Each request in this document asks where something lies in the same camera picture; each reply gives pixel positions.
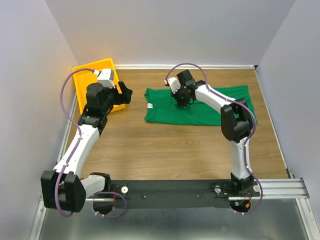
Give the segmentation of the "green t shirt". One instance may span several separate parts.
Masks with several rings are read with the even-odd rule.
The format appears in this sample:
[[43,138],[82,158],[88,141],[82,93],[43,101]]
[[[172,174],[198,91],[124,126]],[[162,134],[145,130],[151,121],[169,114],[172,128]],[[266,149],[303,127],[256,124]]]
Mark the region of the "green t shirt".
[[187,107],[180,108],[170,89],[147,88],[144,93],[147,101],[147,123],[182,125],[182,126],[220,126],[221,115],[201,101],[194,101]]

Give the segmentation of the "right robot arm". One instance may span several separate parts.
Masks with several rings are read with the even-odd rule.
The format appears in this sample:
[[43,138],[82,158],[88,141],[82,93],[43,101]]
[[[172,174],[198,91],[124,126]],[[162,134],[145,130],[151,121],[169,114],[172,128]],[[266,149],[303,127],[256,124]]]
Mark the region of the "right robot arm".
[[223,136],[230,142],[233,168],[230,191],[241,196],[254,184],[250,166],[249,142],[257,127],[253,112],[245,99],[228,97],[213,89],[206,81],[196,81],[189,70],[164,80],[180,108],[200,101],[220,114]]

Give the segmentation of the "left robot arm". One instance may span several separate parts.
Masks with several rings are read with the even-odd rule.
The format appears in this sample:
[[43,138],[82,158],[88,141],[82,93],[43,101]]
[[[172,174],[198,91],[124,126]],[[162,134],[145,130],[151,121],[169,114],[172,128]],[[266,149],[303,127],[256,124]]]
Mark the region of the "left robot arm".
[[84,179],[80,175],[93,145],[106,126],[108,114],[115,105],[129,104],[132,94],[123,81],[114,88],[108,87],[105,80],[87,86],[87,103],[69,148],[53,170],[45,170],[41,175],[46,208],[56,209],[68,218],[80,212],[86,199],[92,195],[104,198],[113,193],[109,174],[93,172]]

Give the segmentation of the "yellow plastic tray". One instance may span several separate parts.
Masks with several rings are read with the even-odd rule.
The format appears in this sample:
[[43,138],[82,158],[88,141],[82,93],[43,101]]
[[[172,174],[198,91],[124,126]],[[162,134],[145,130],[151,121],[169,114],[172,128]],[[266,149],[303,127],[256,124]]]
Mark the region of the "yellow plastic tray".
[[[117,87],[118,92],[122,93],[118,84],[119,78],[118,78],[118,74],[112,58],[106,58],[106,59],[94,61],[91,63],[79,65],[74,67],[72,70],[76,71],[84,68],[98,70],[98,71],[101,71],[102,69],[112,69],[114,71],[113,83]],[[74,85],[75,85],[76,94],[77,94],[79,112],[80,114],[82,114],[84,111],[85,105],[87,104],[87,99],[86,99],[87,86],[93,83],[97,83],[98,82],[97,76],[90,71],[80,71],[73,75],[73,79],[74,79]]]

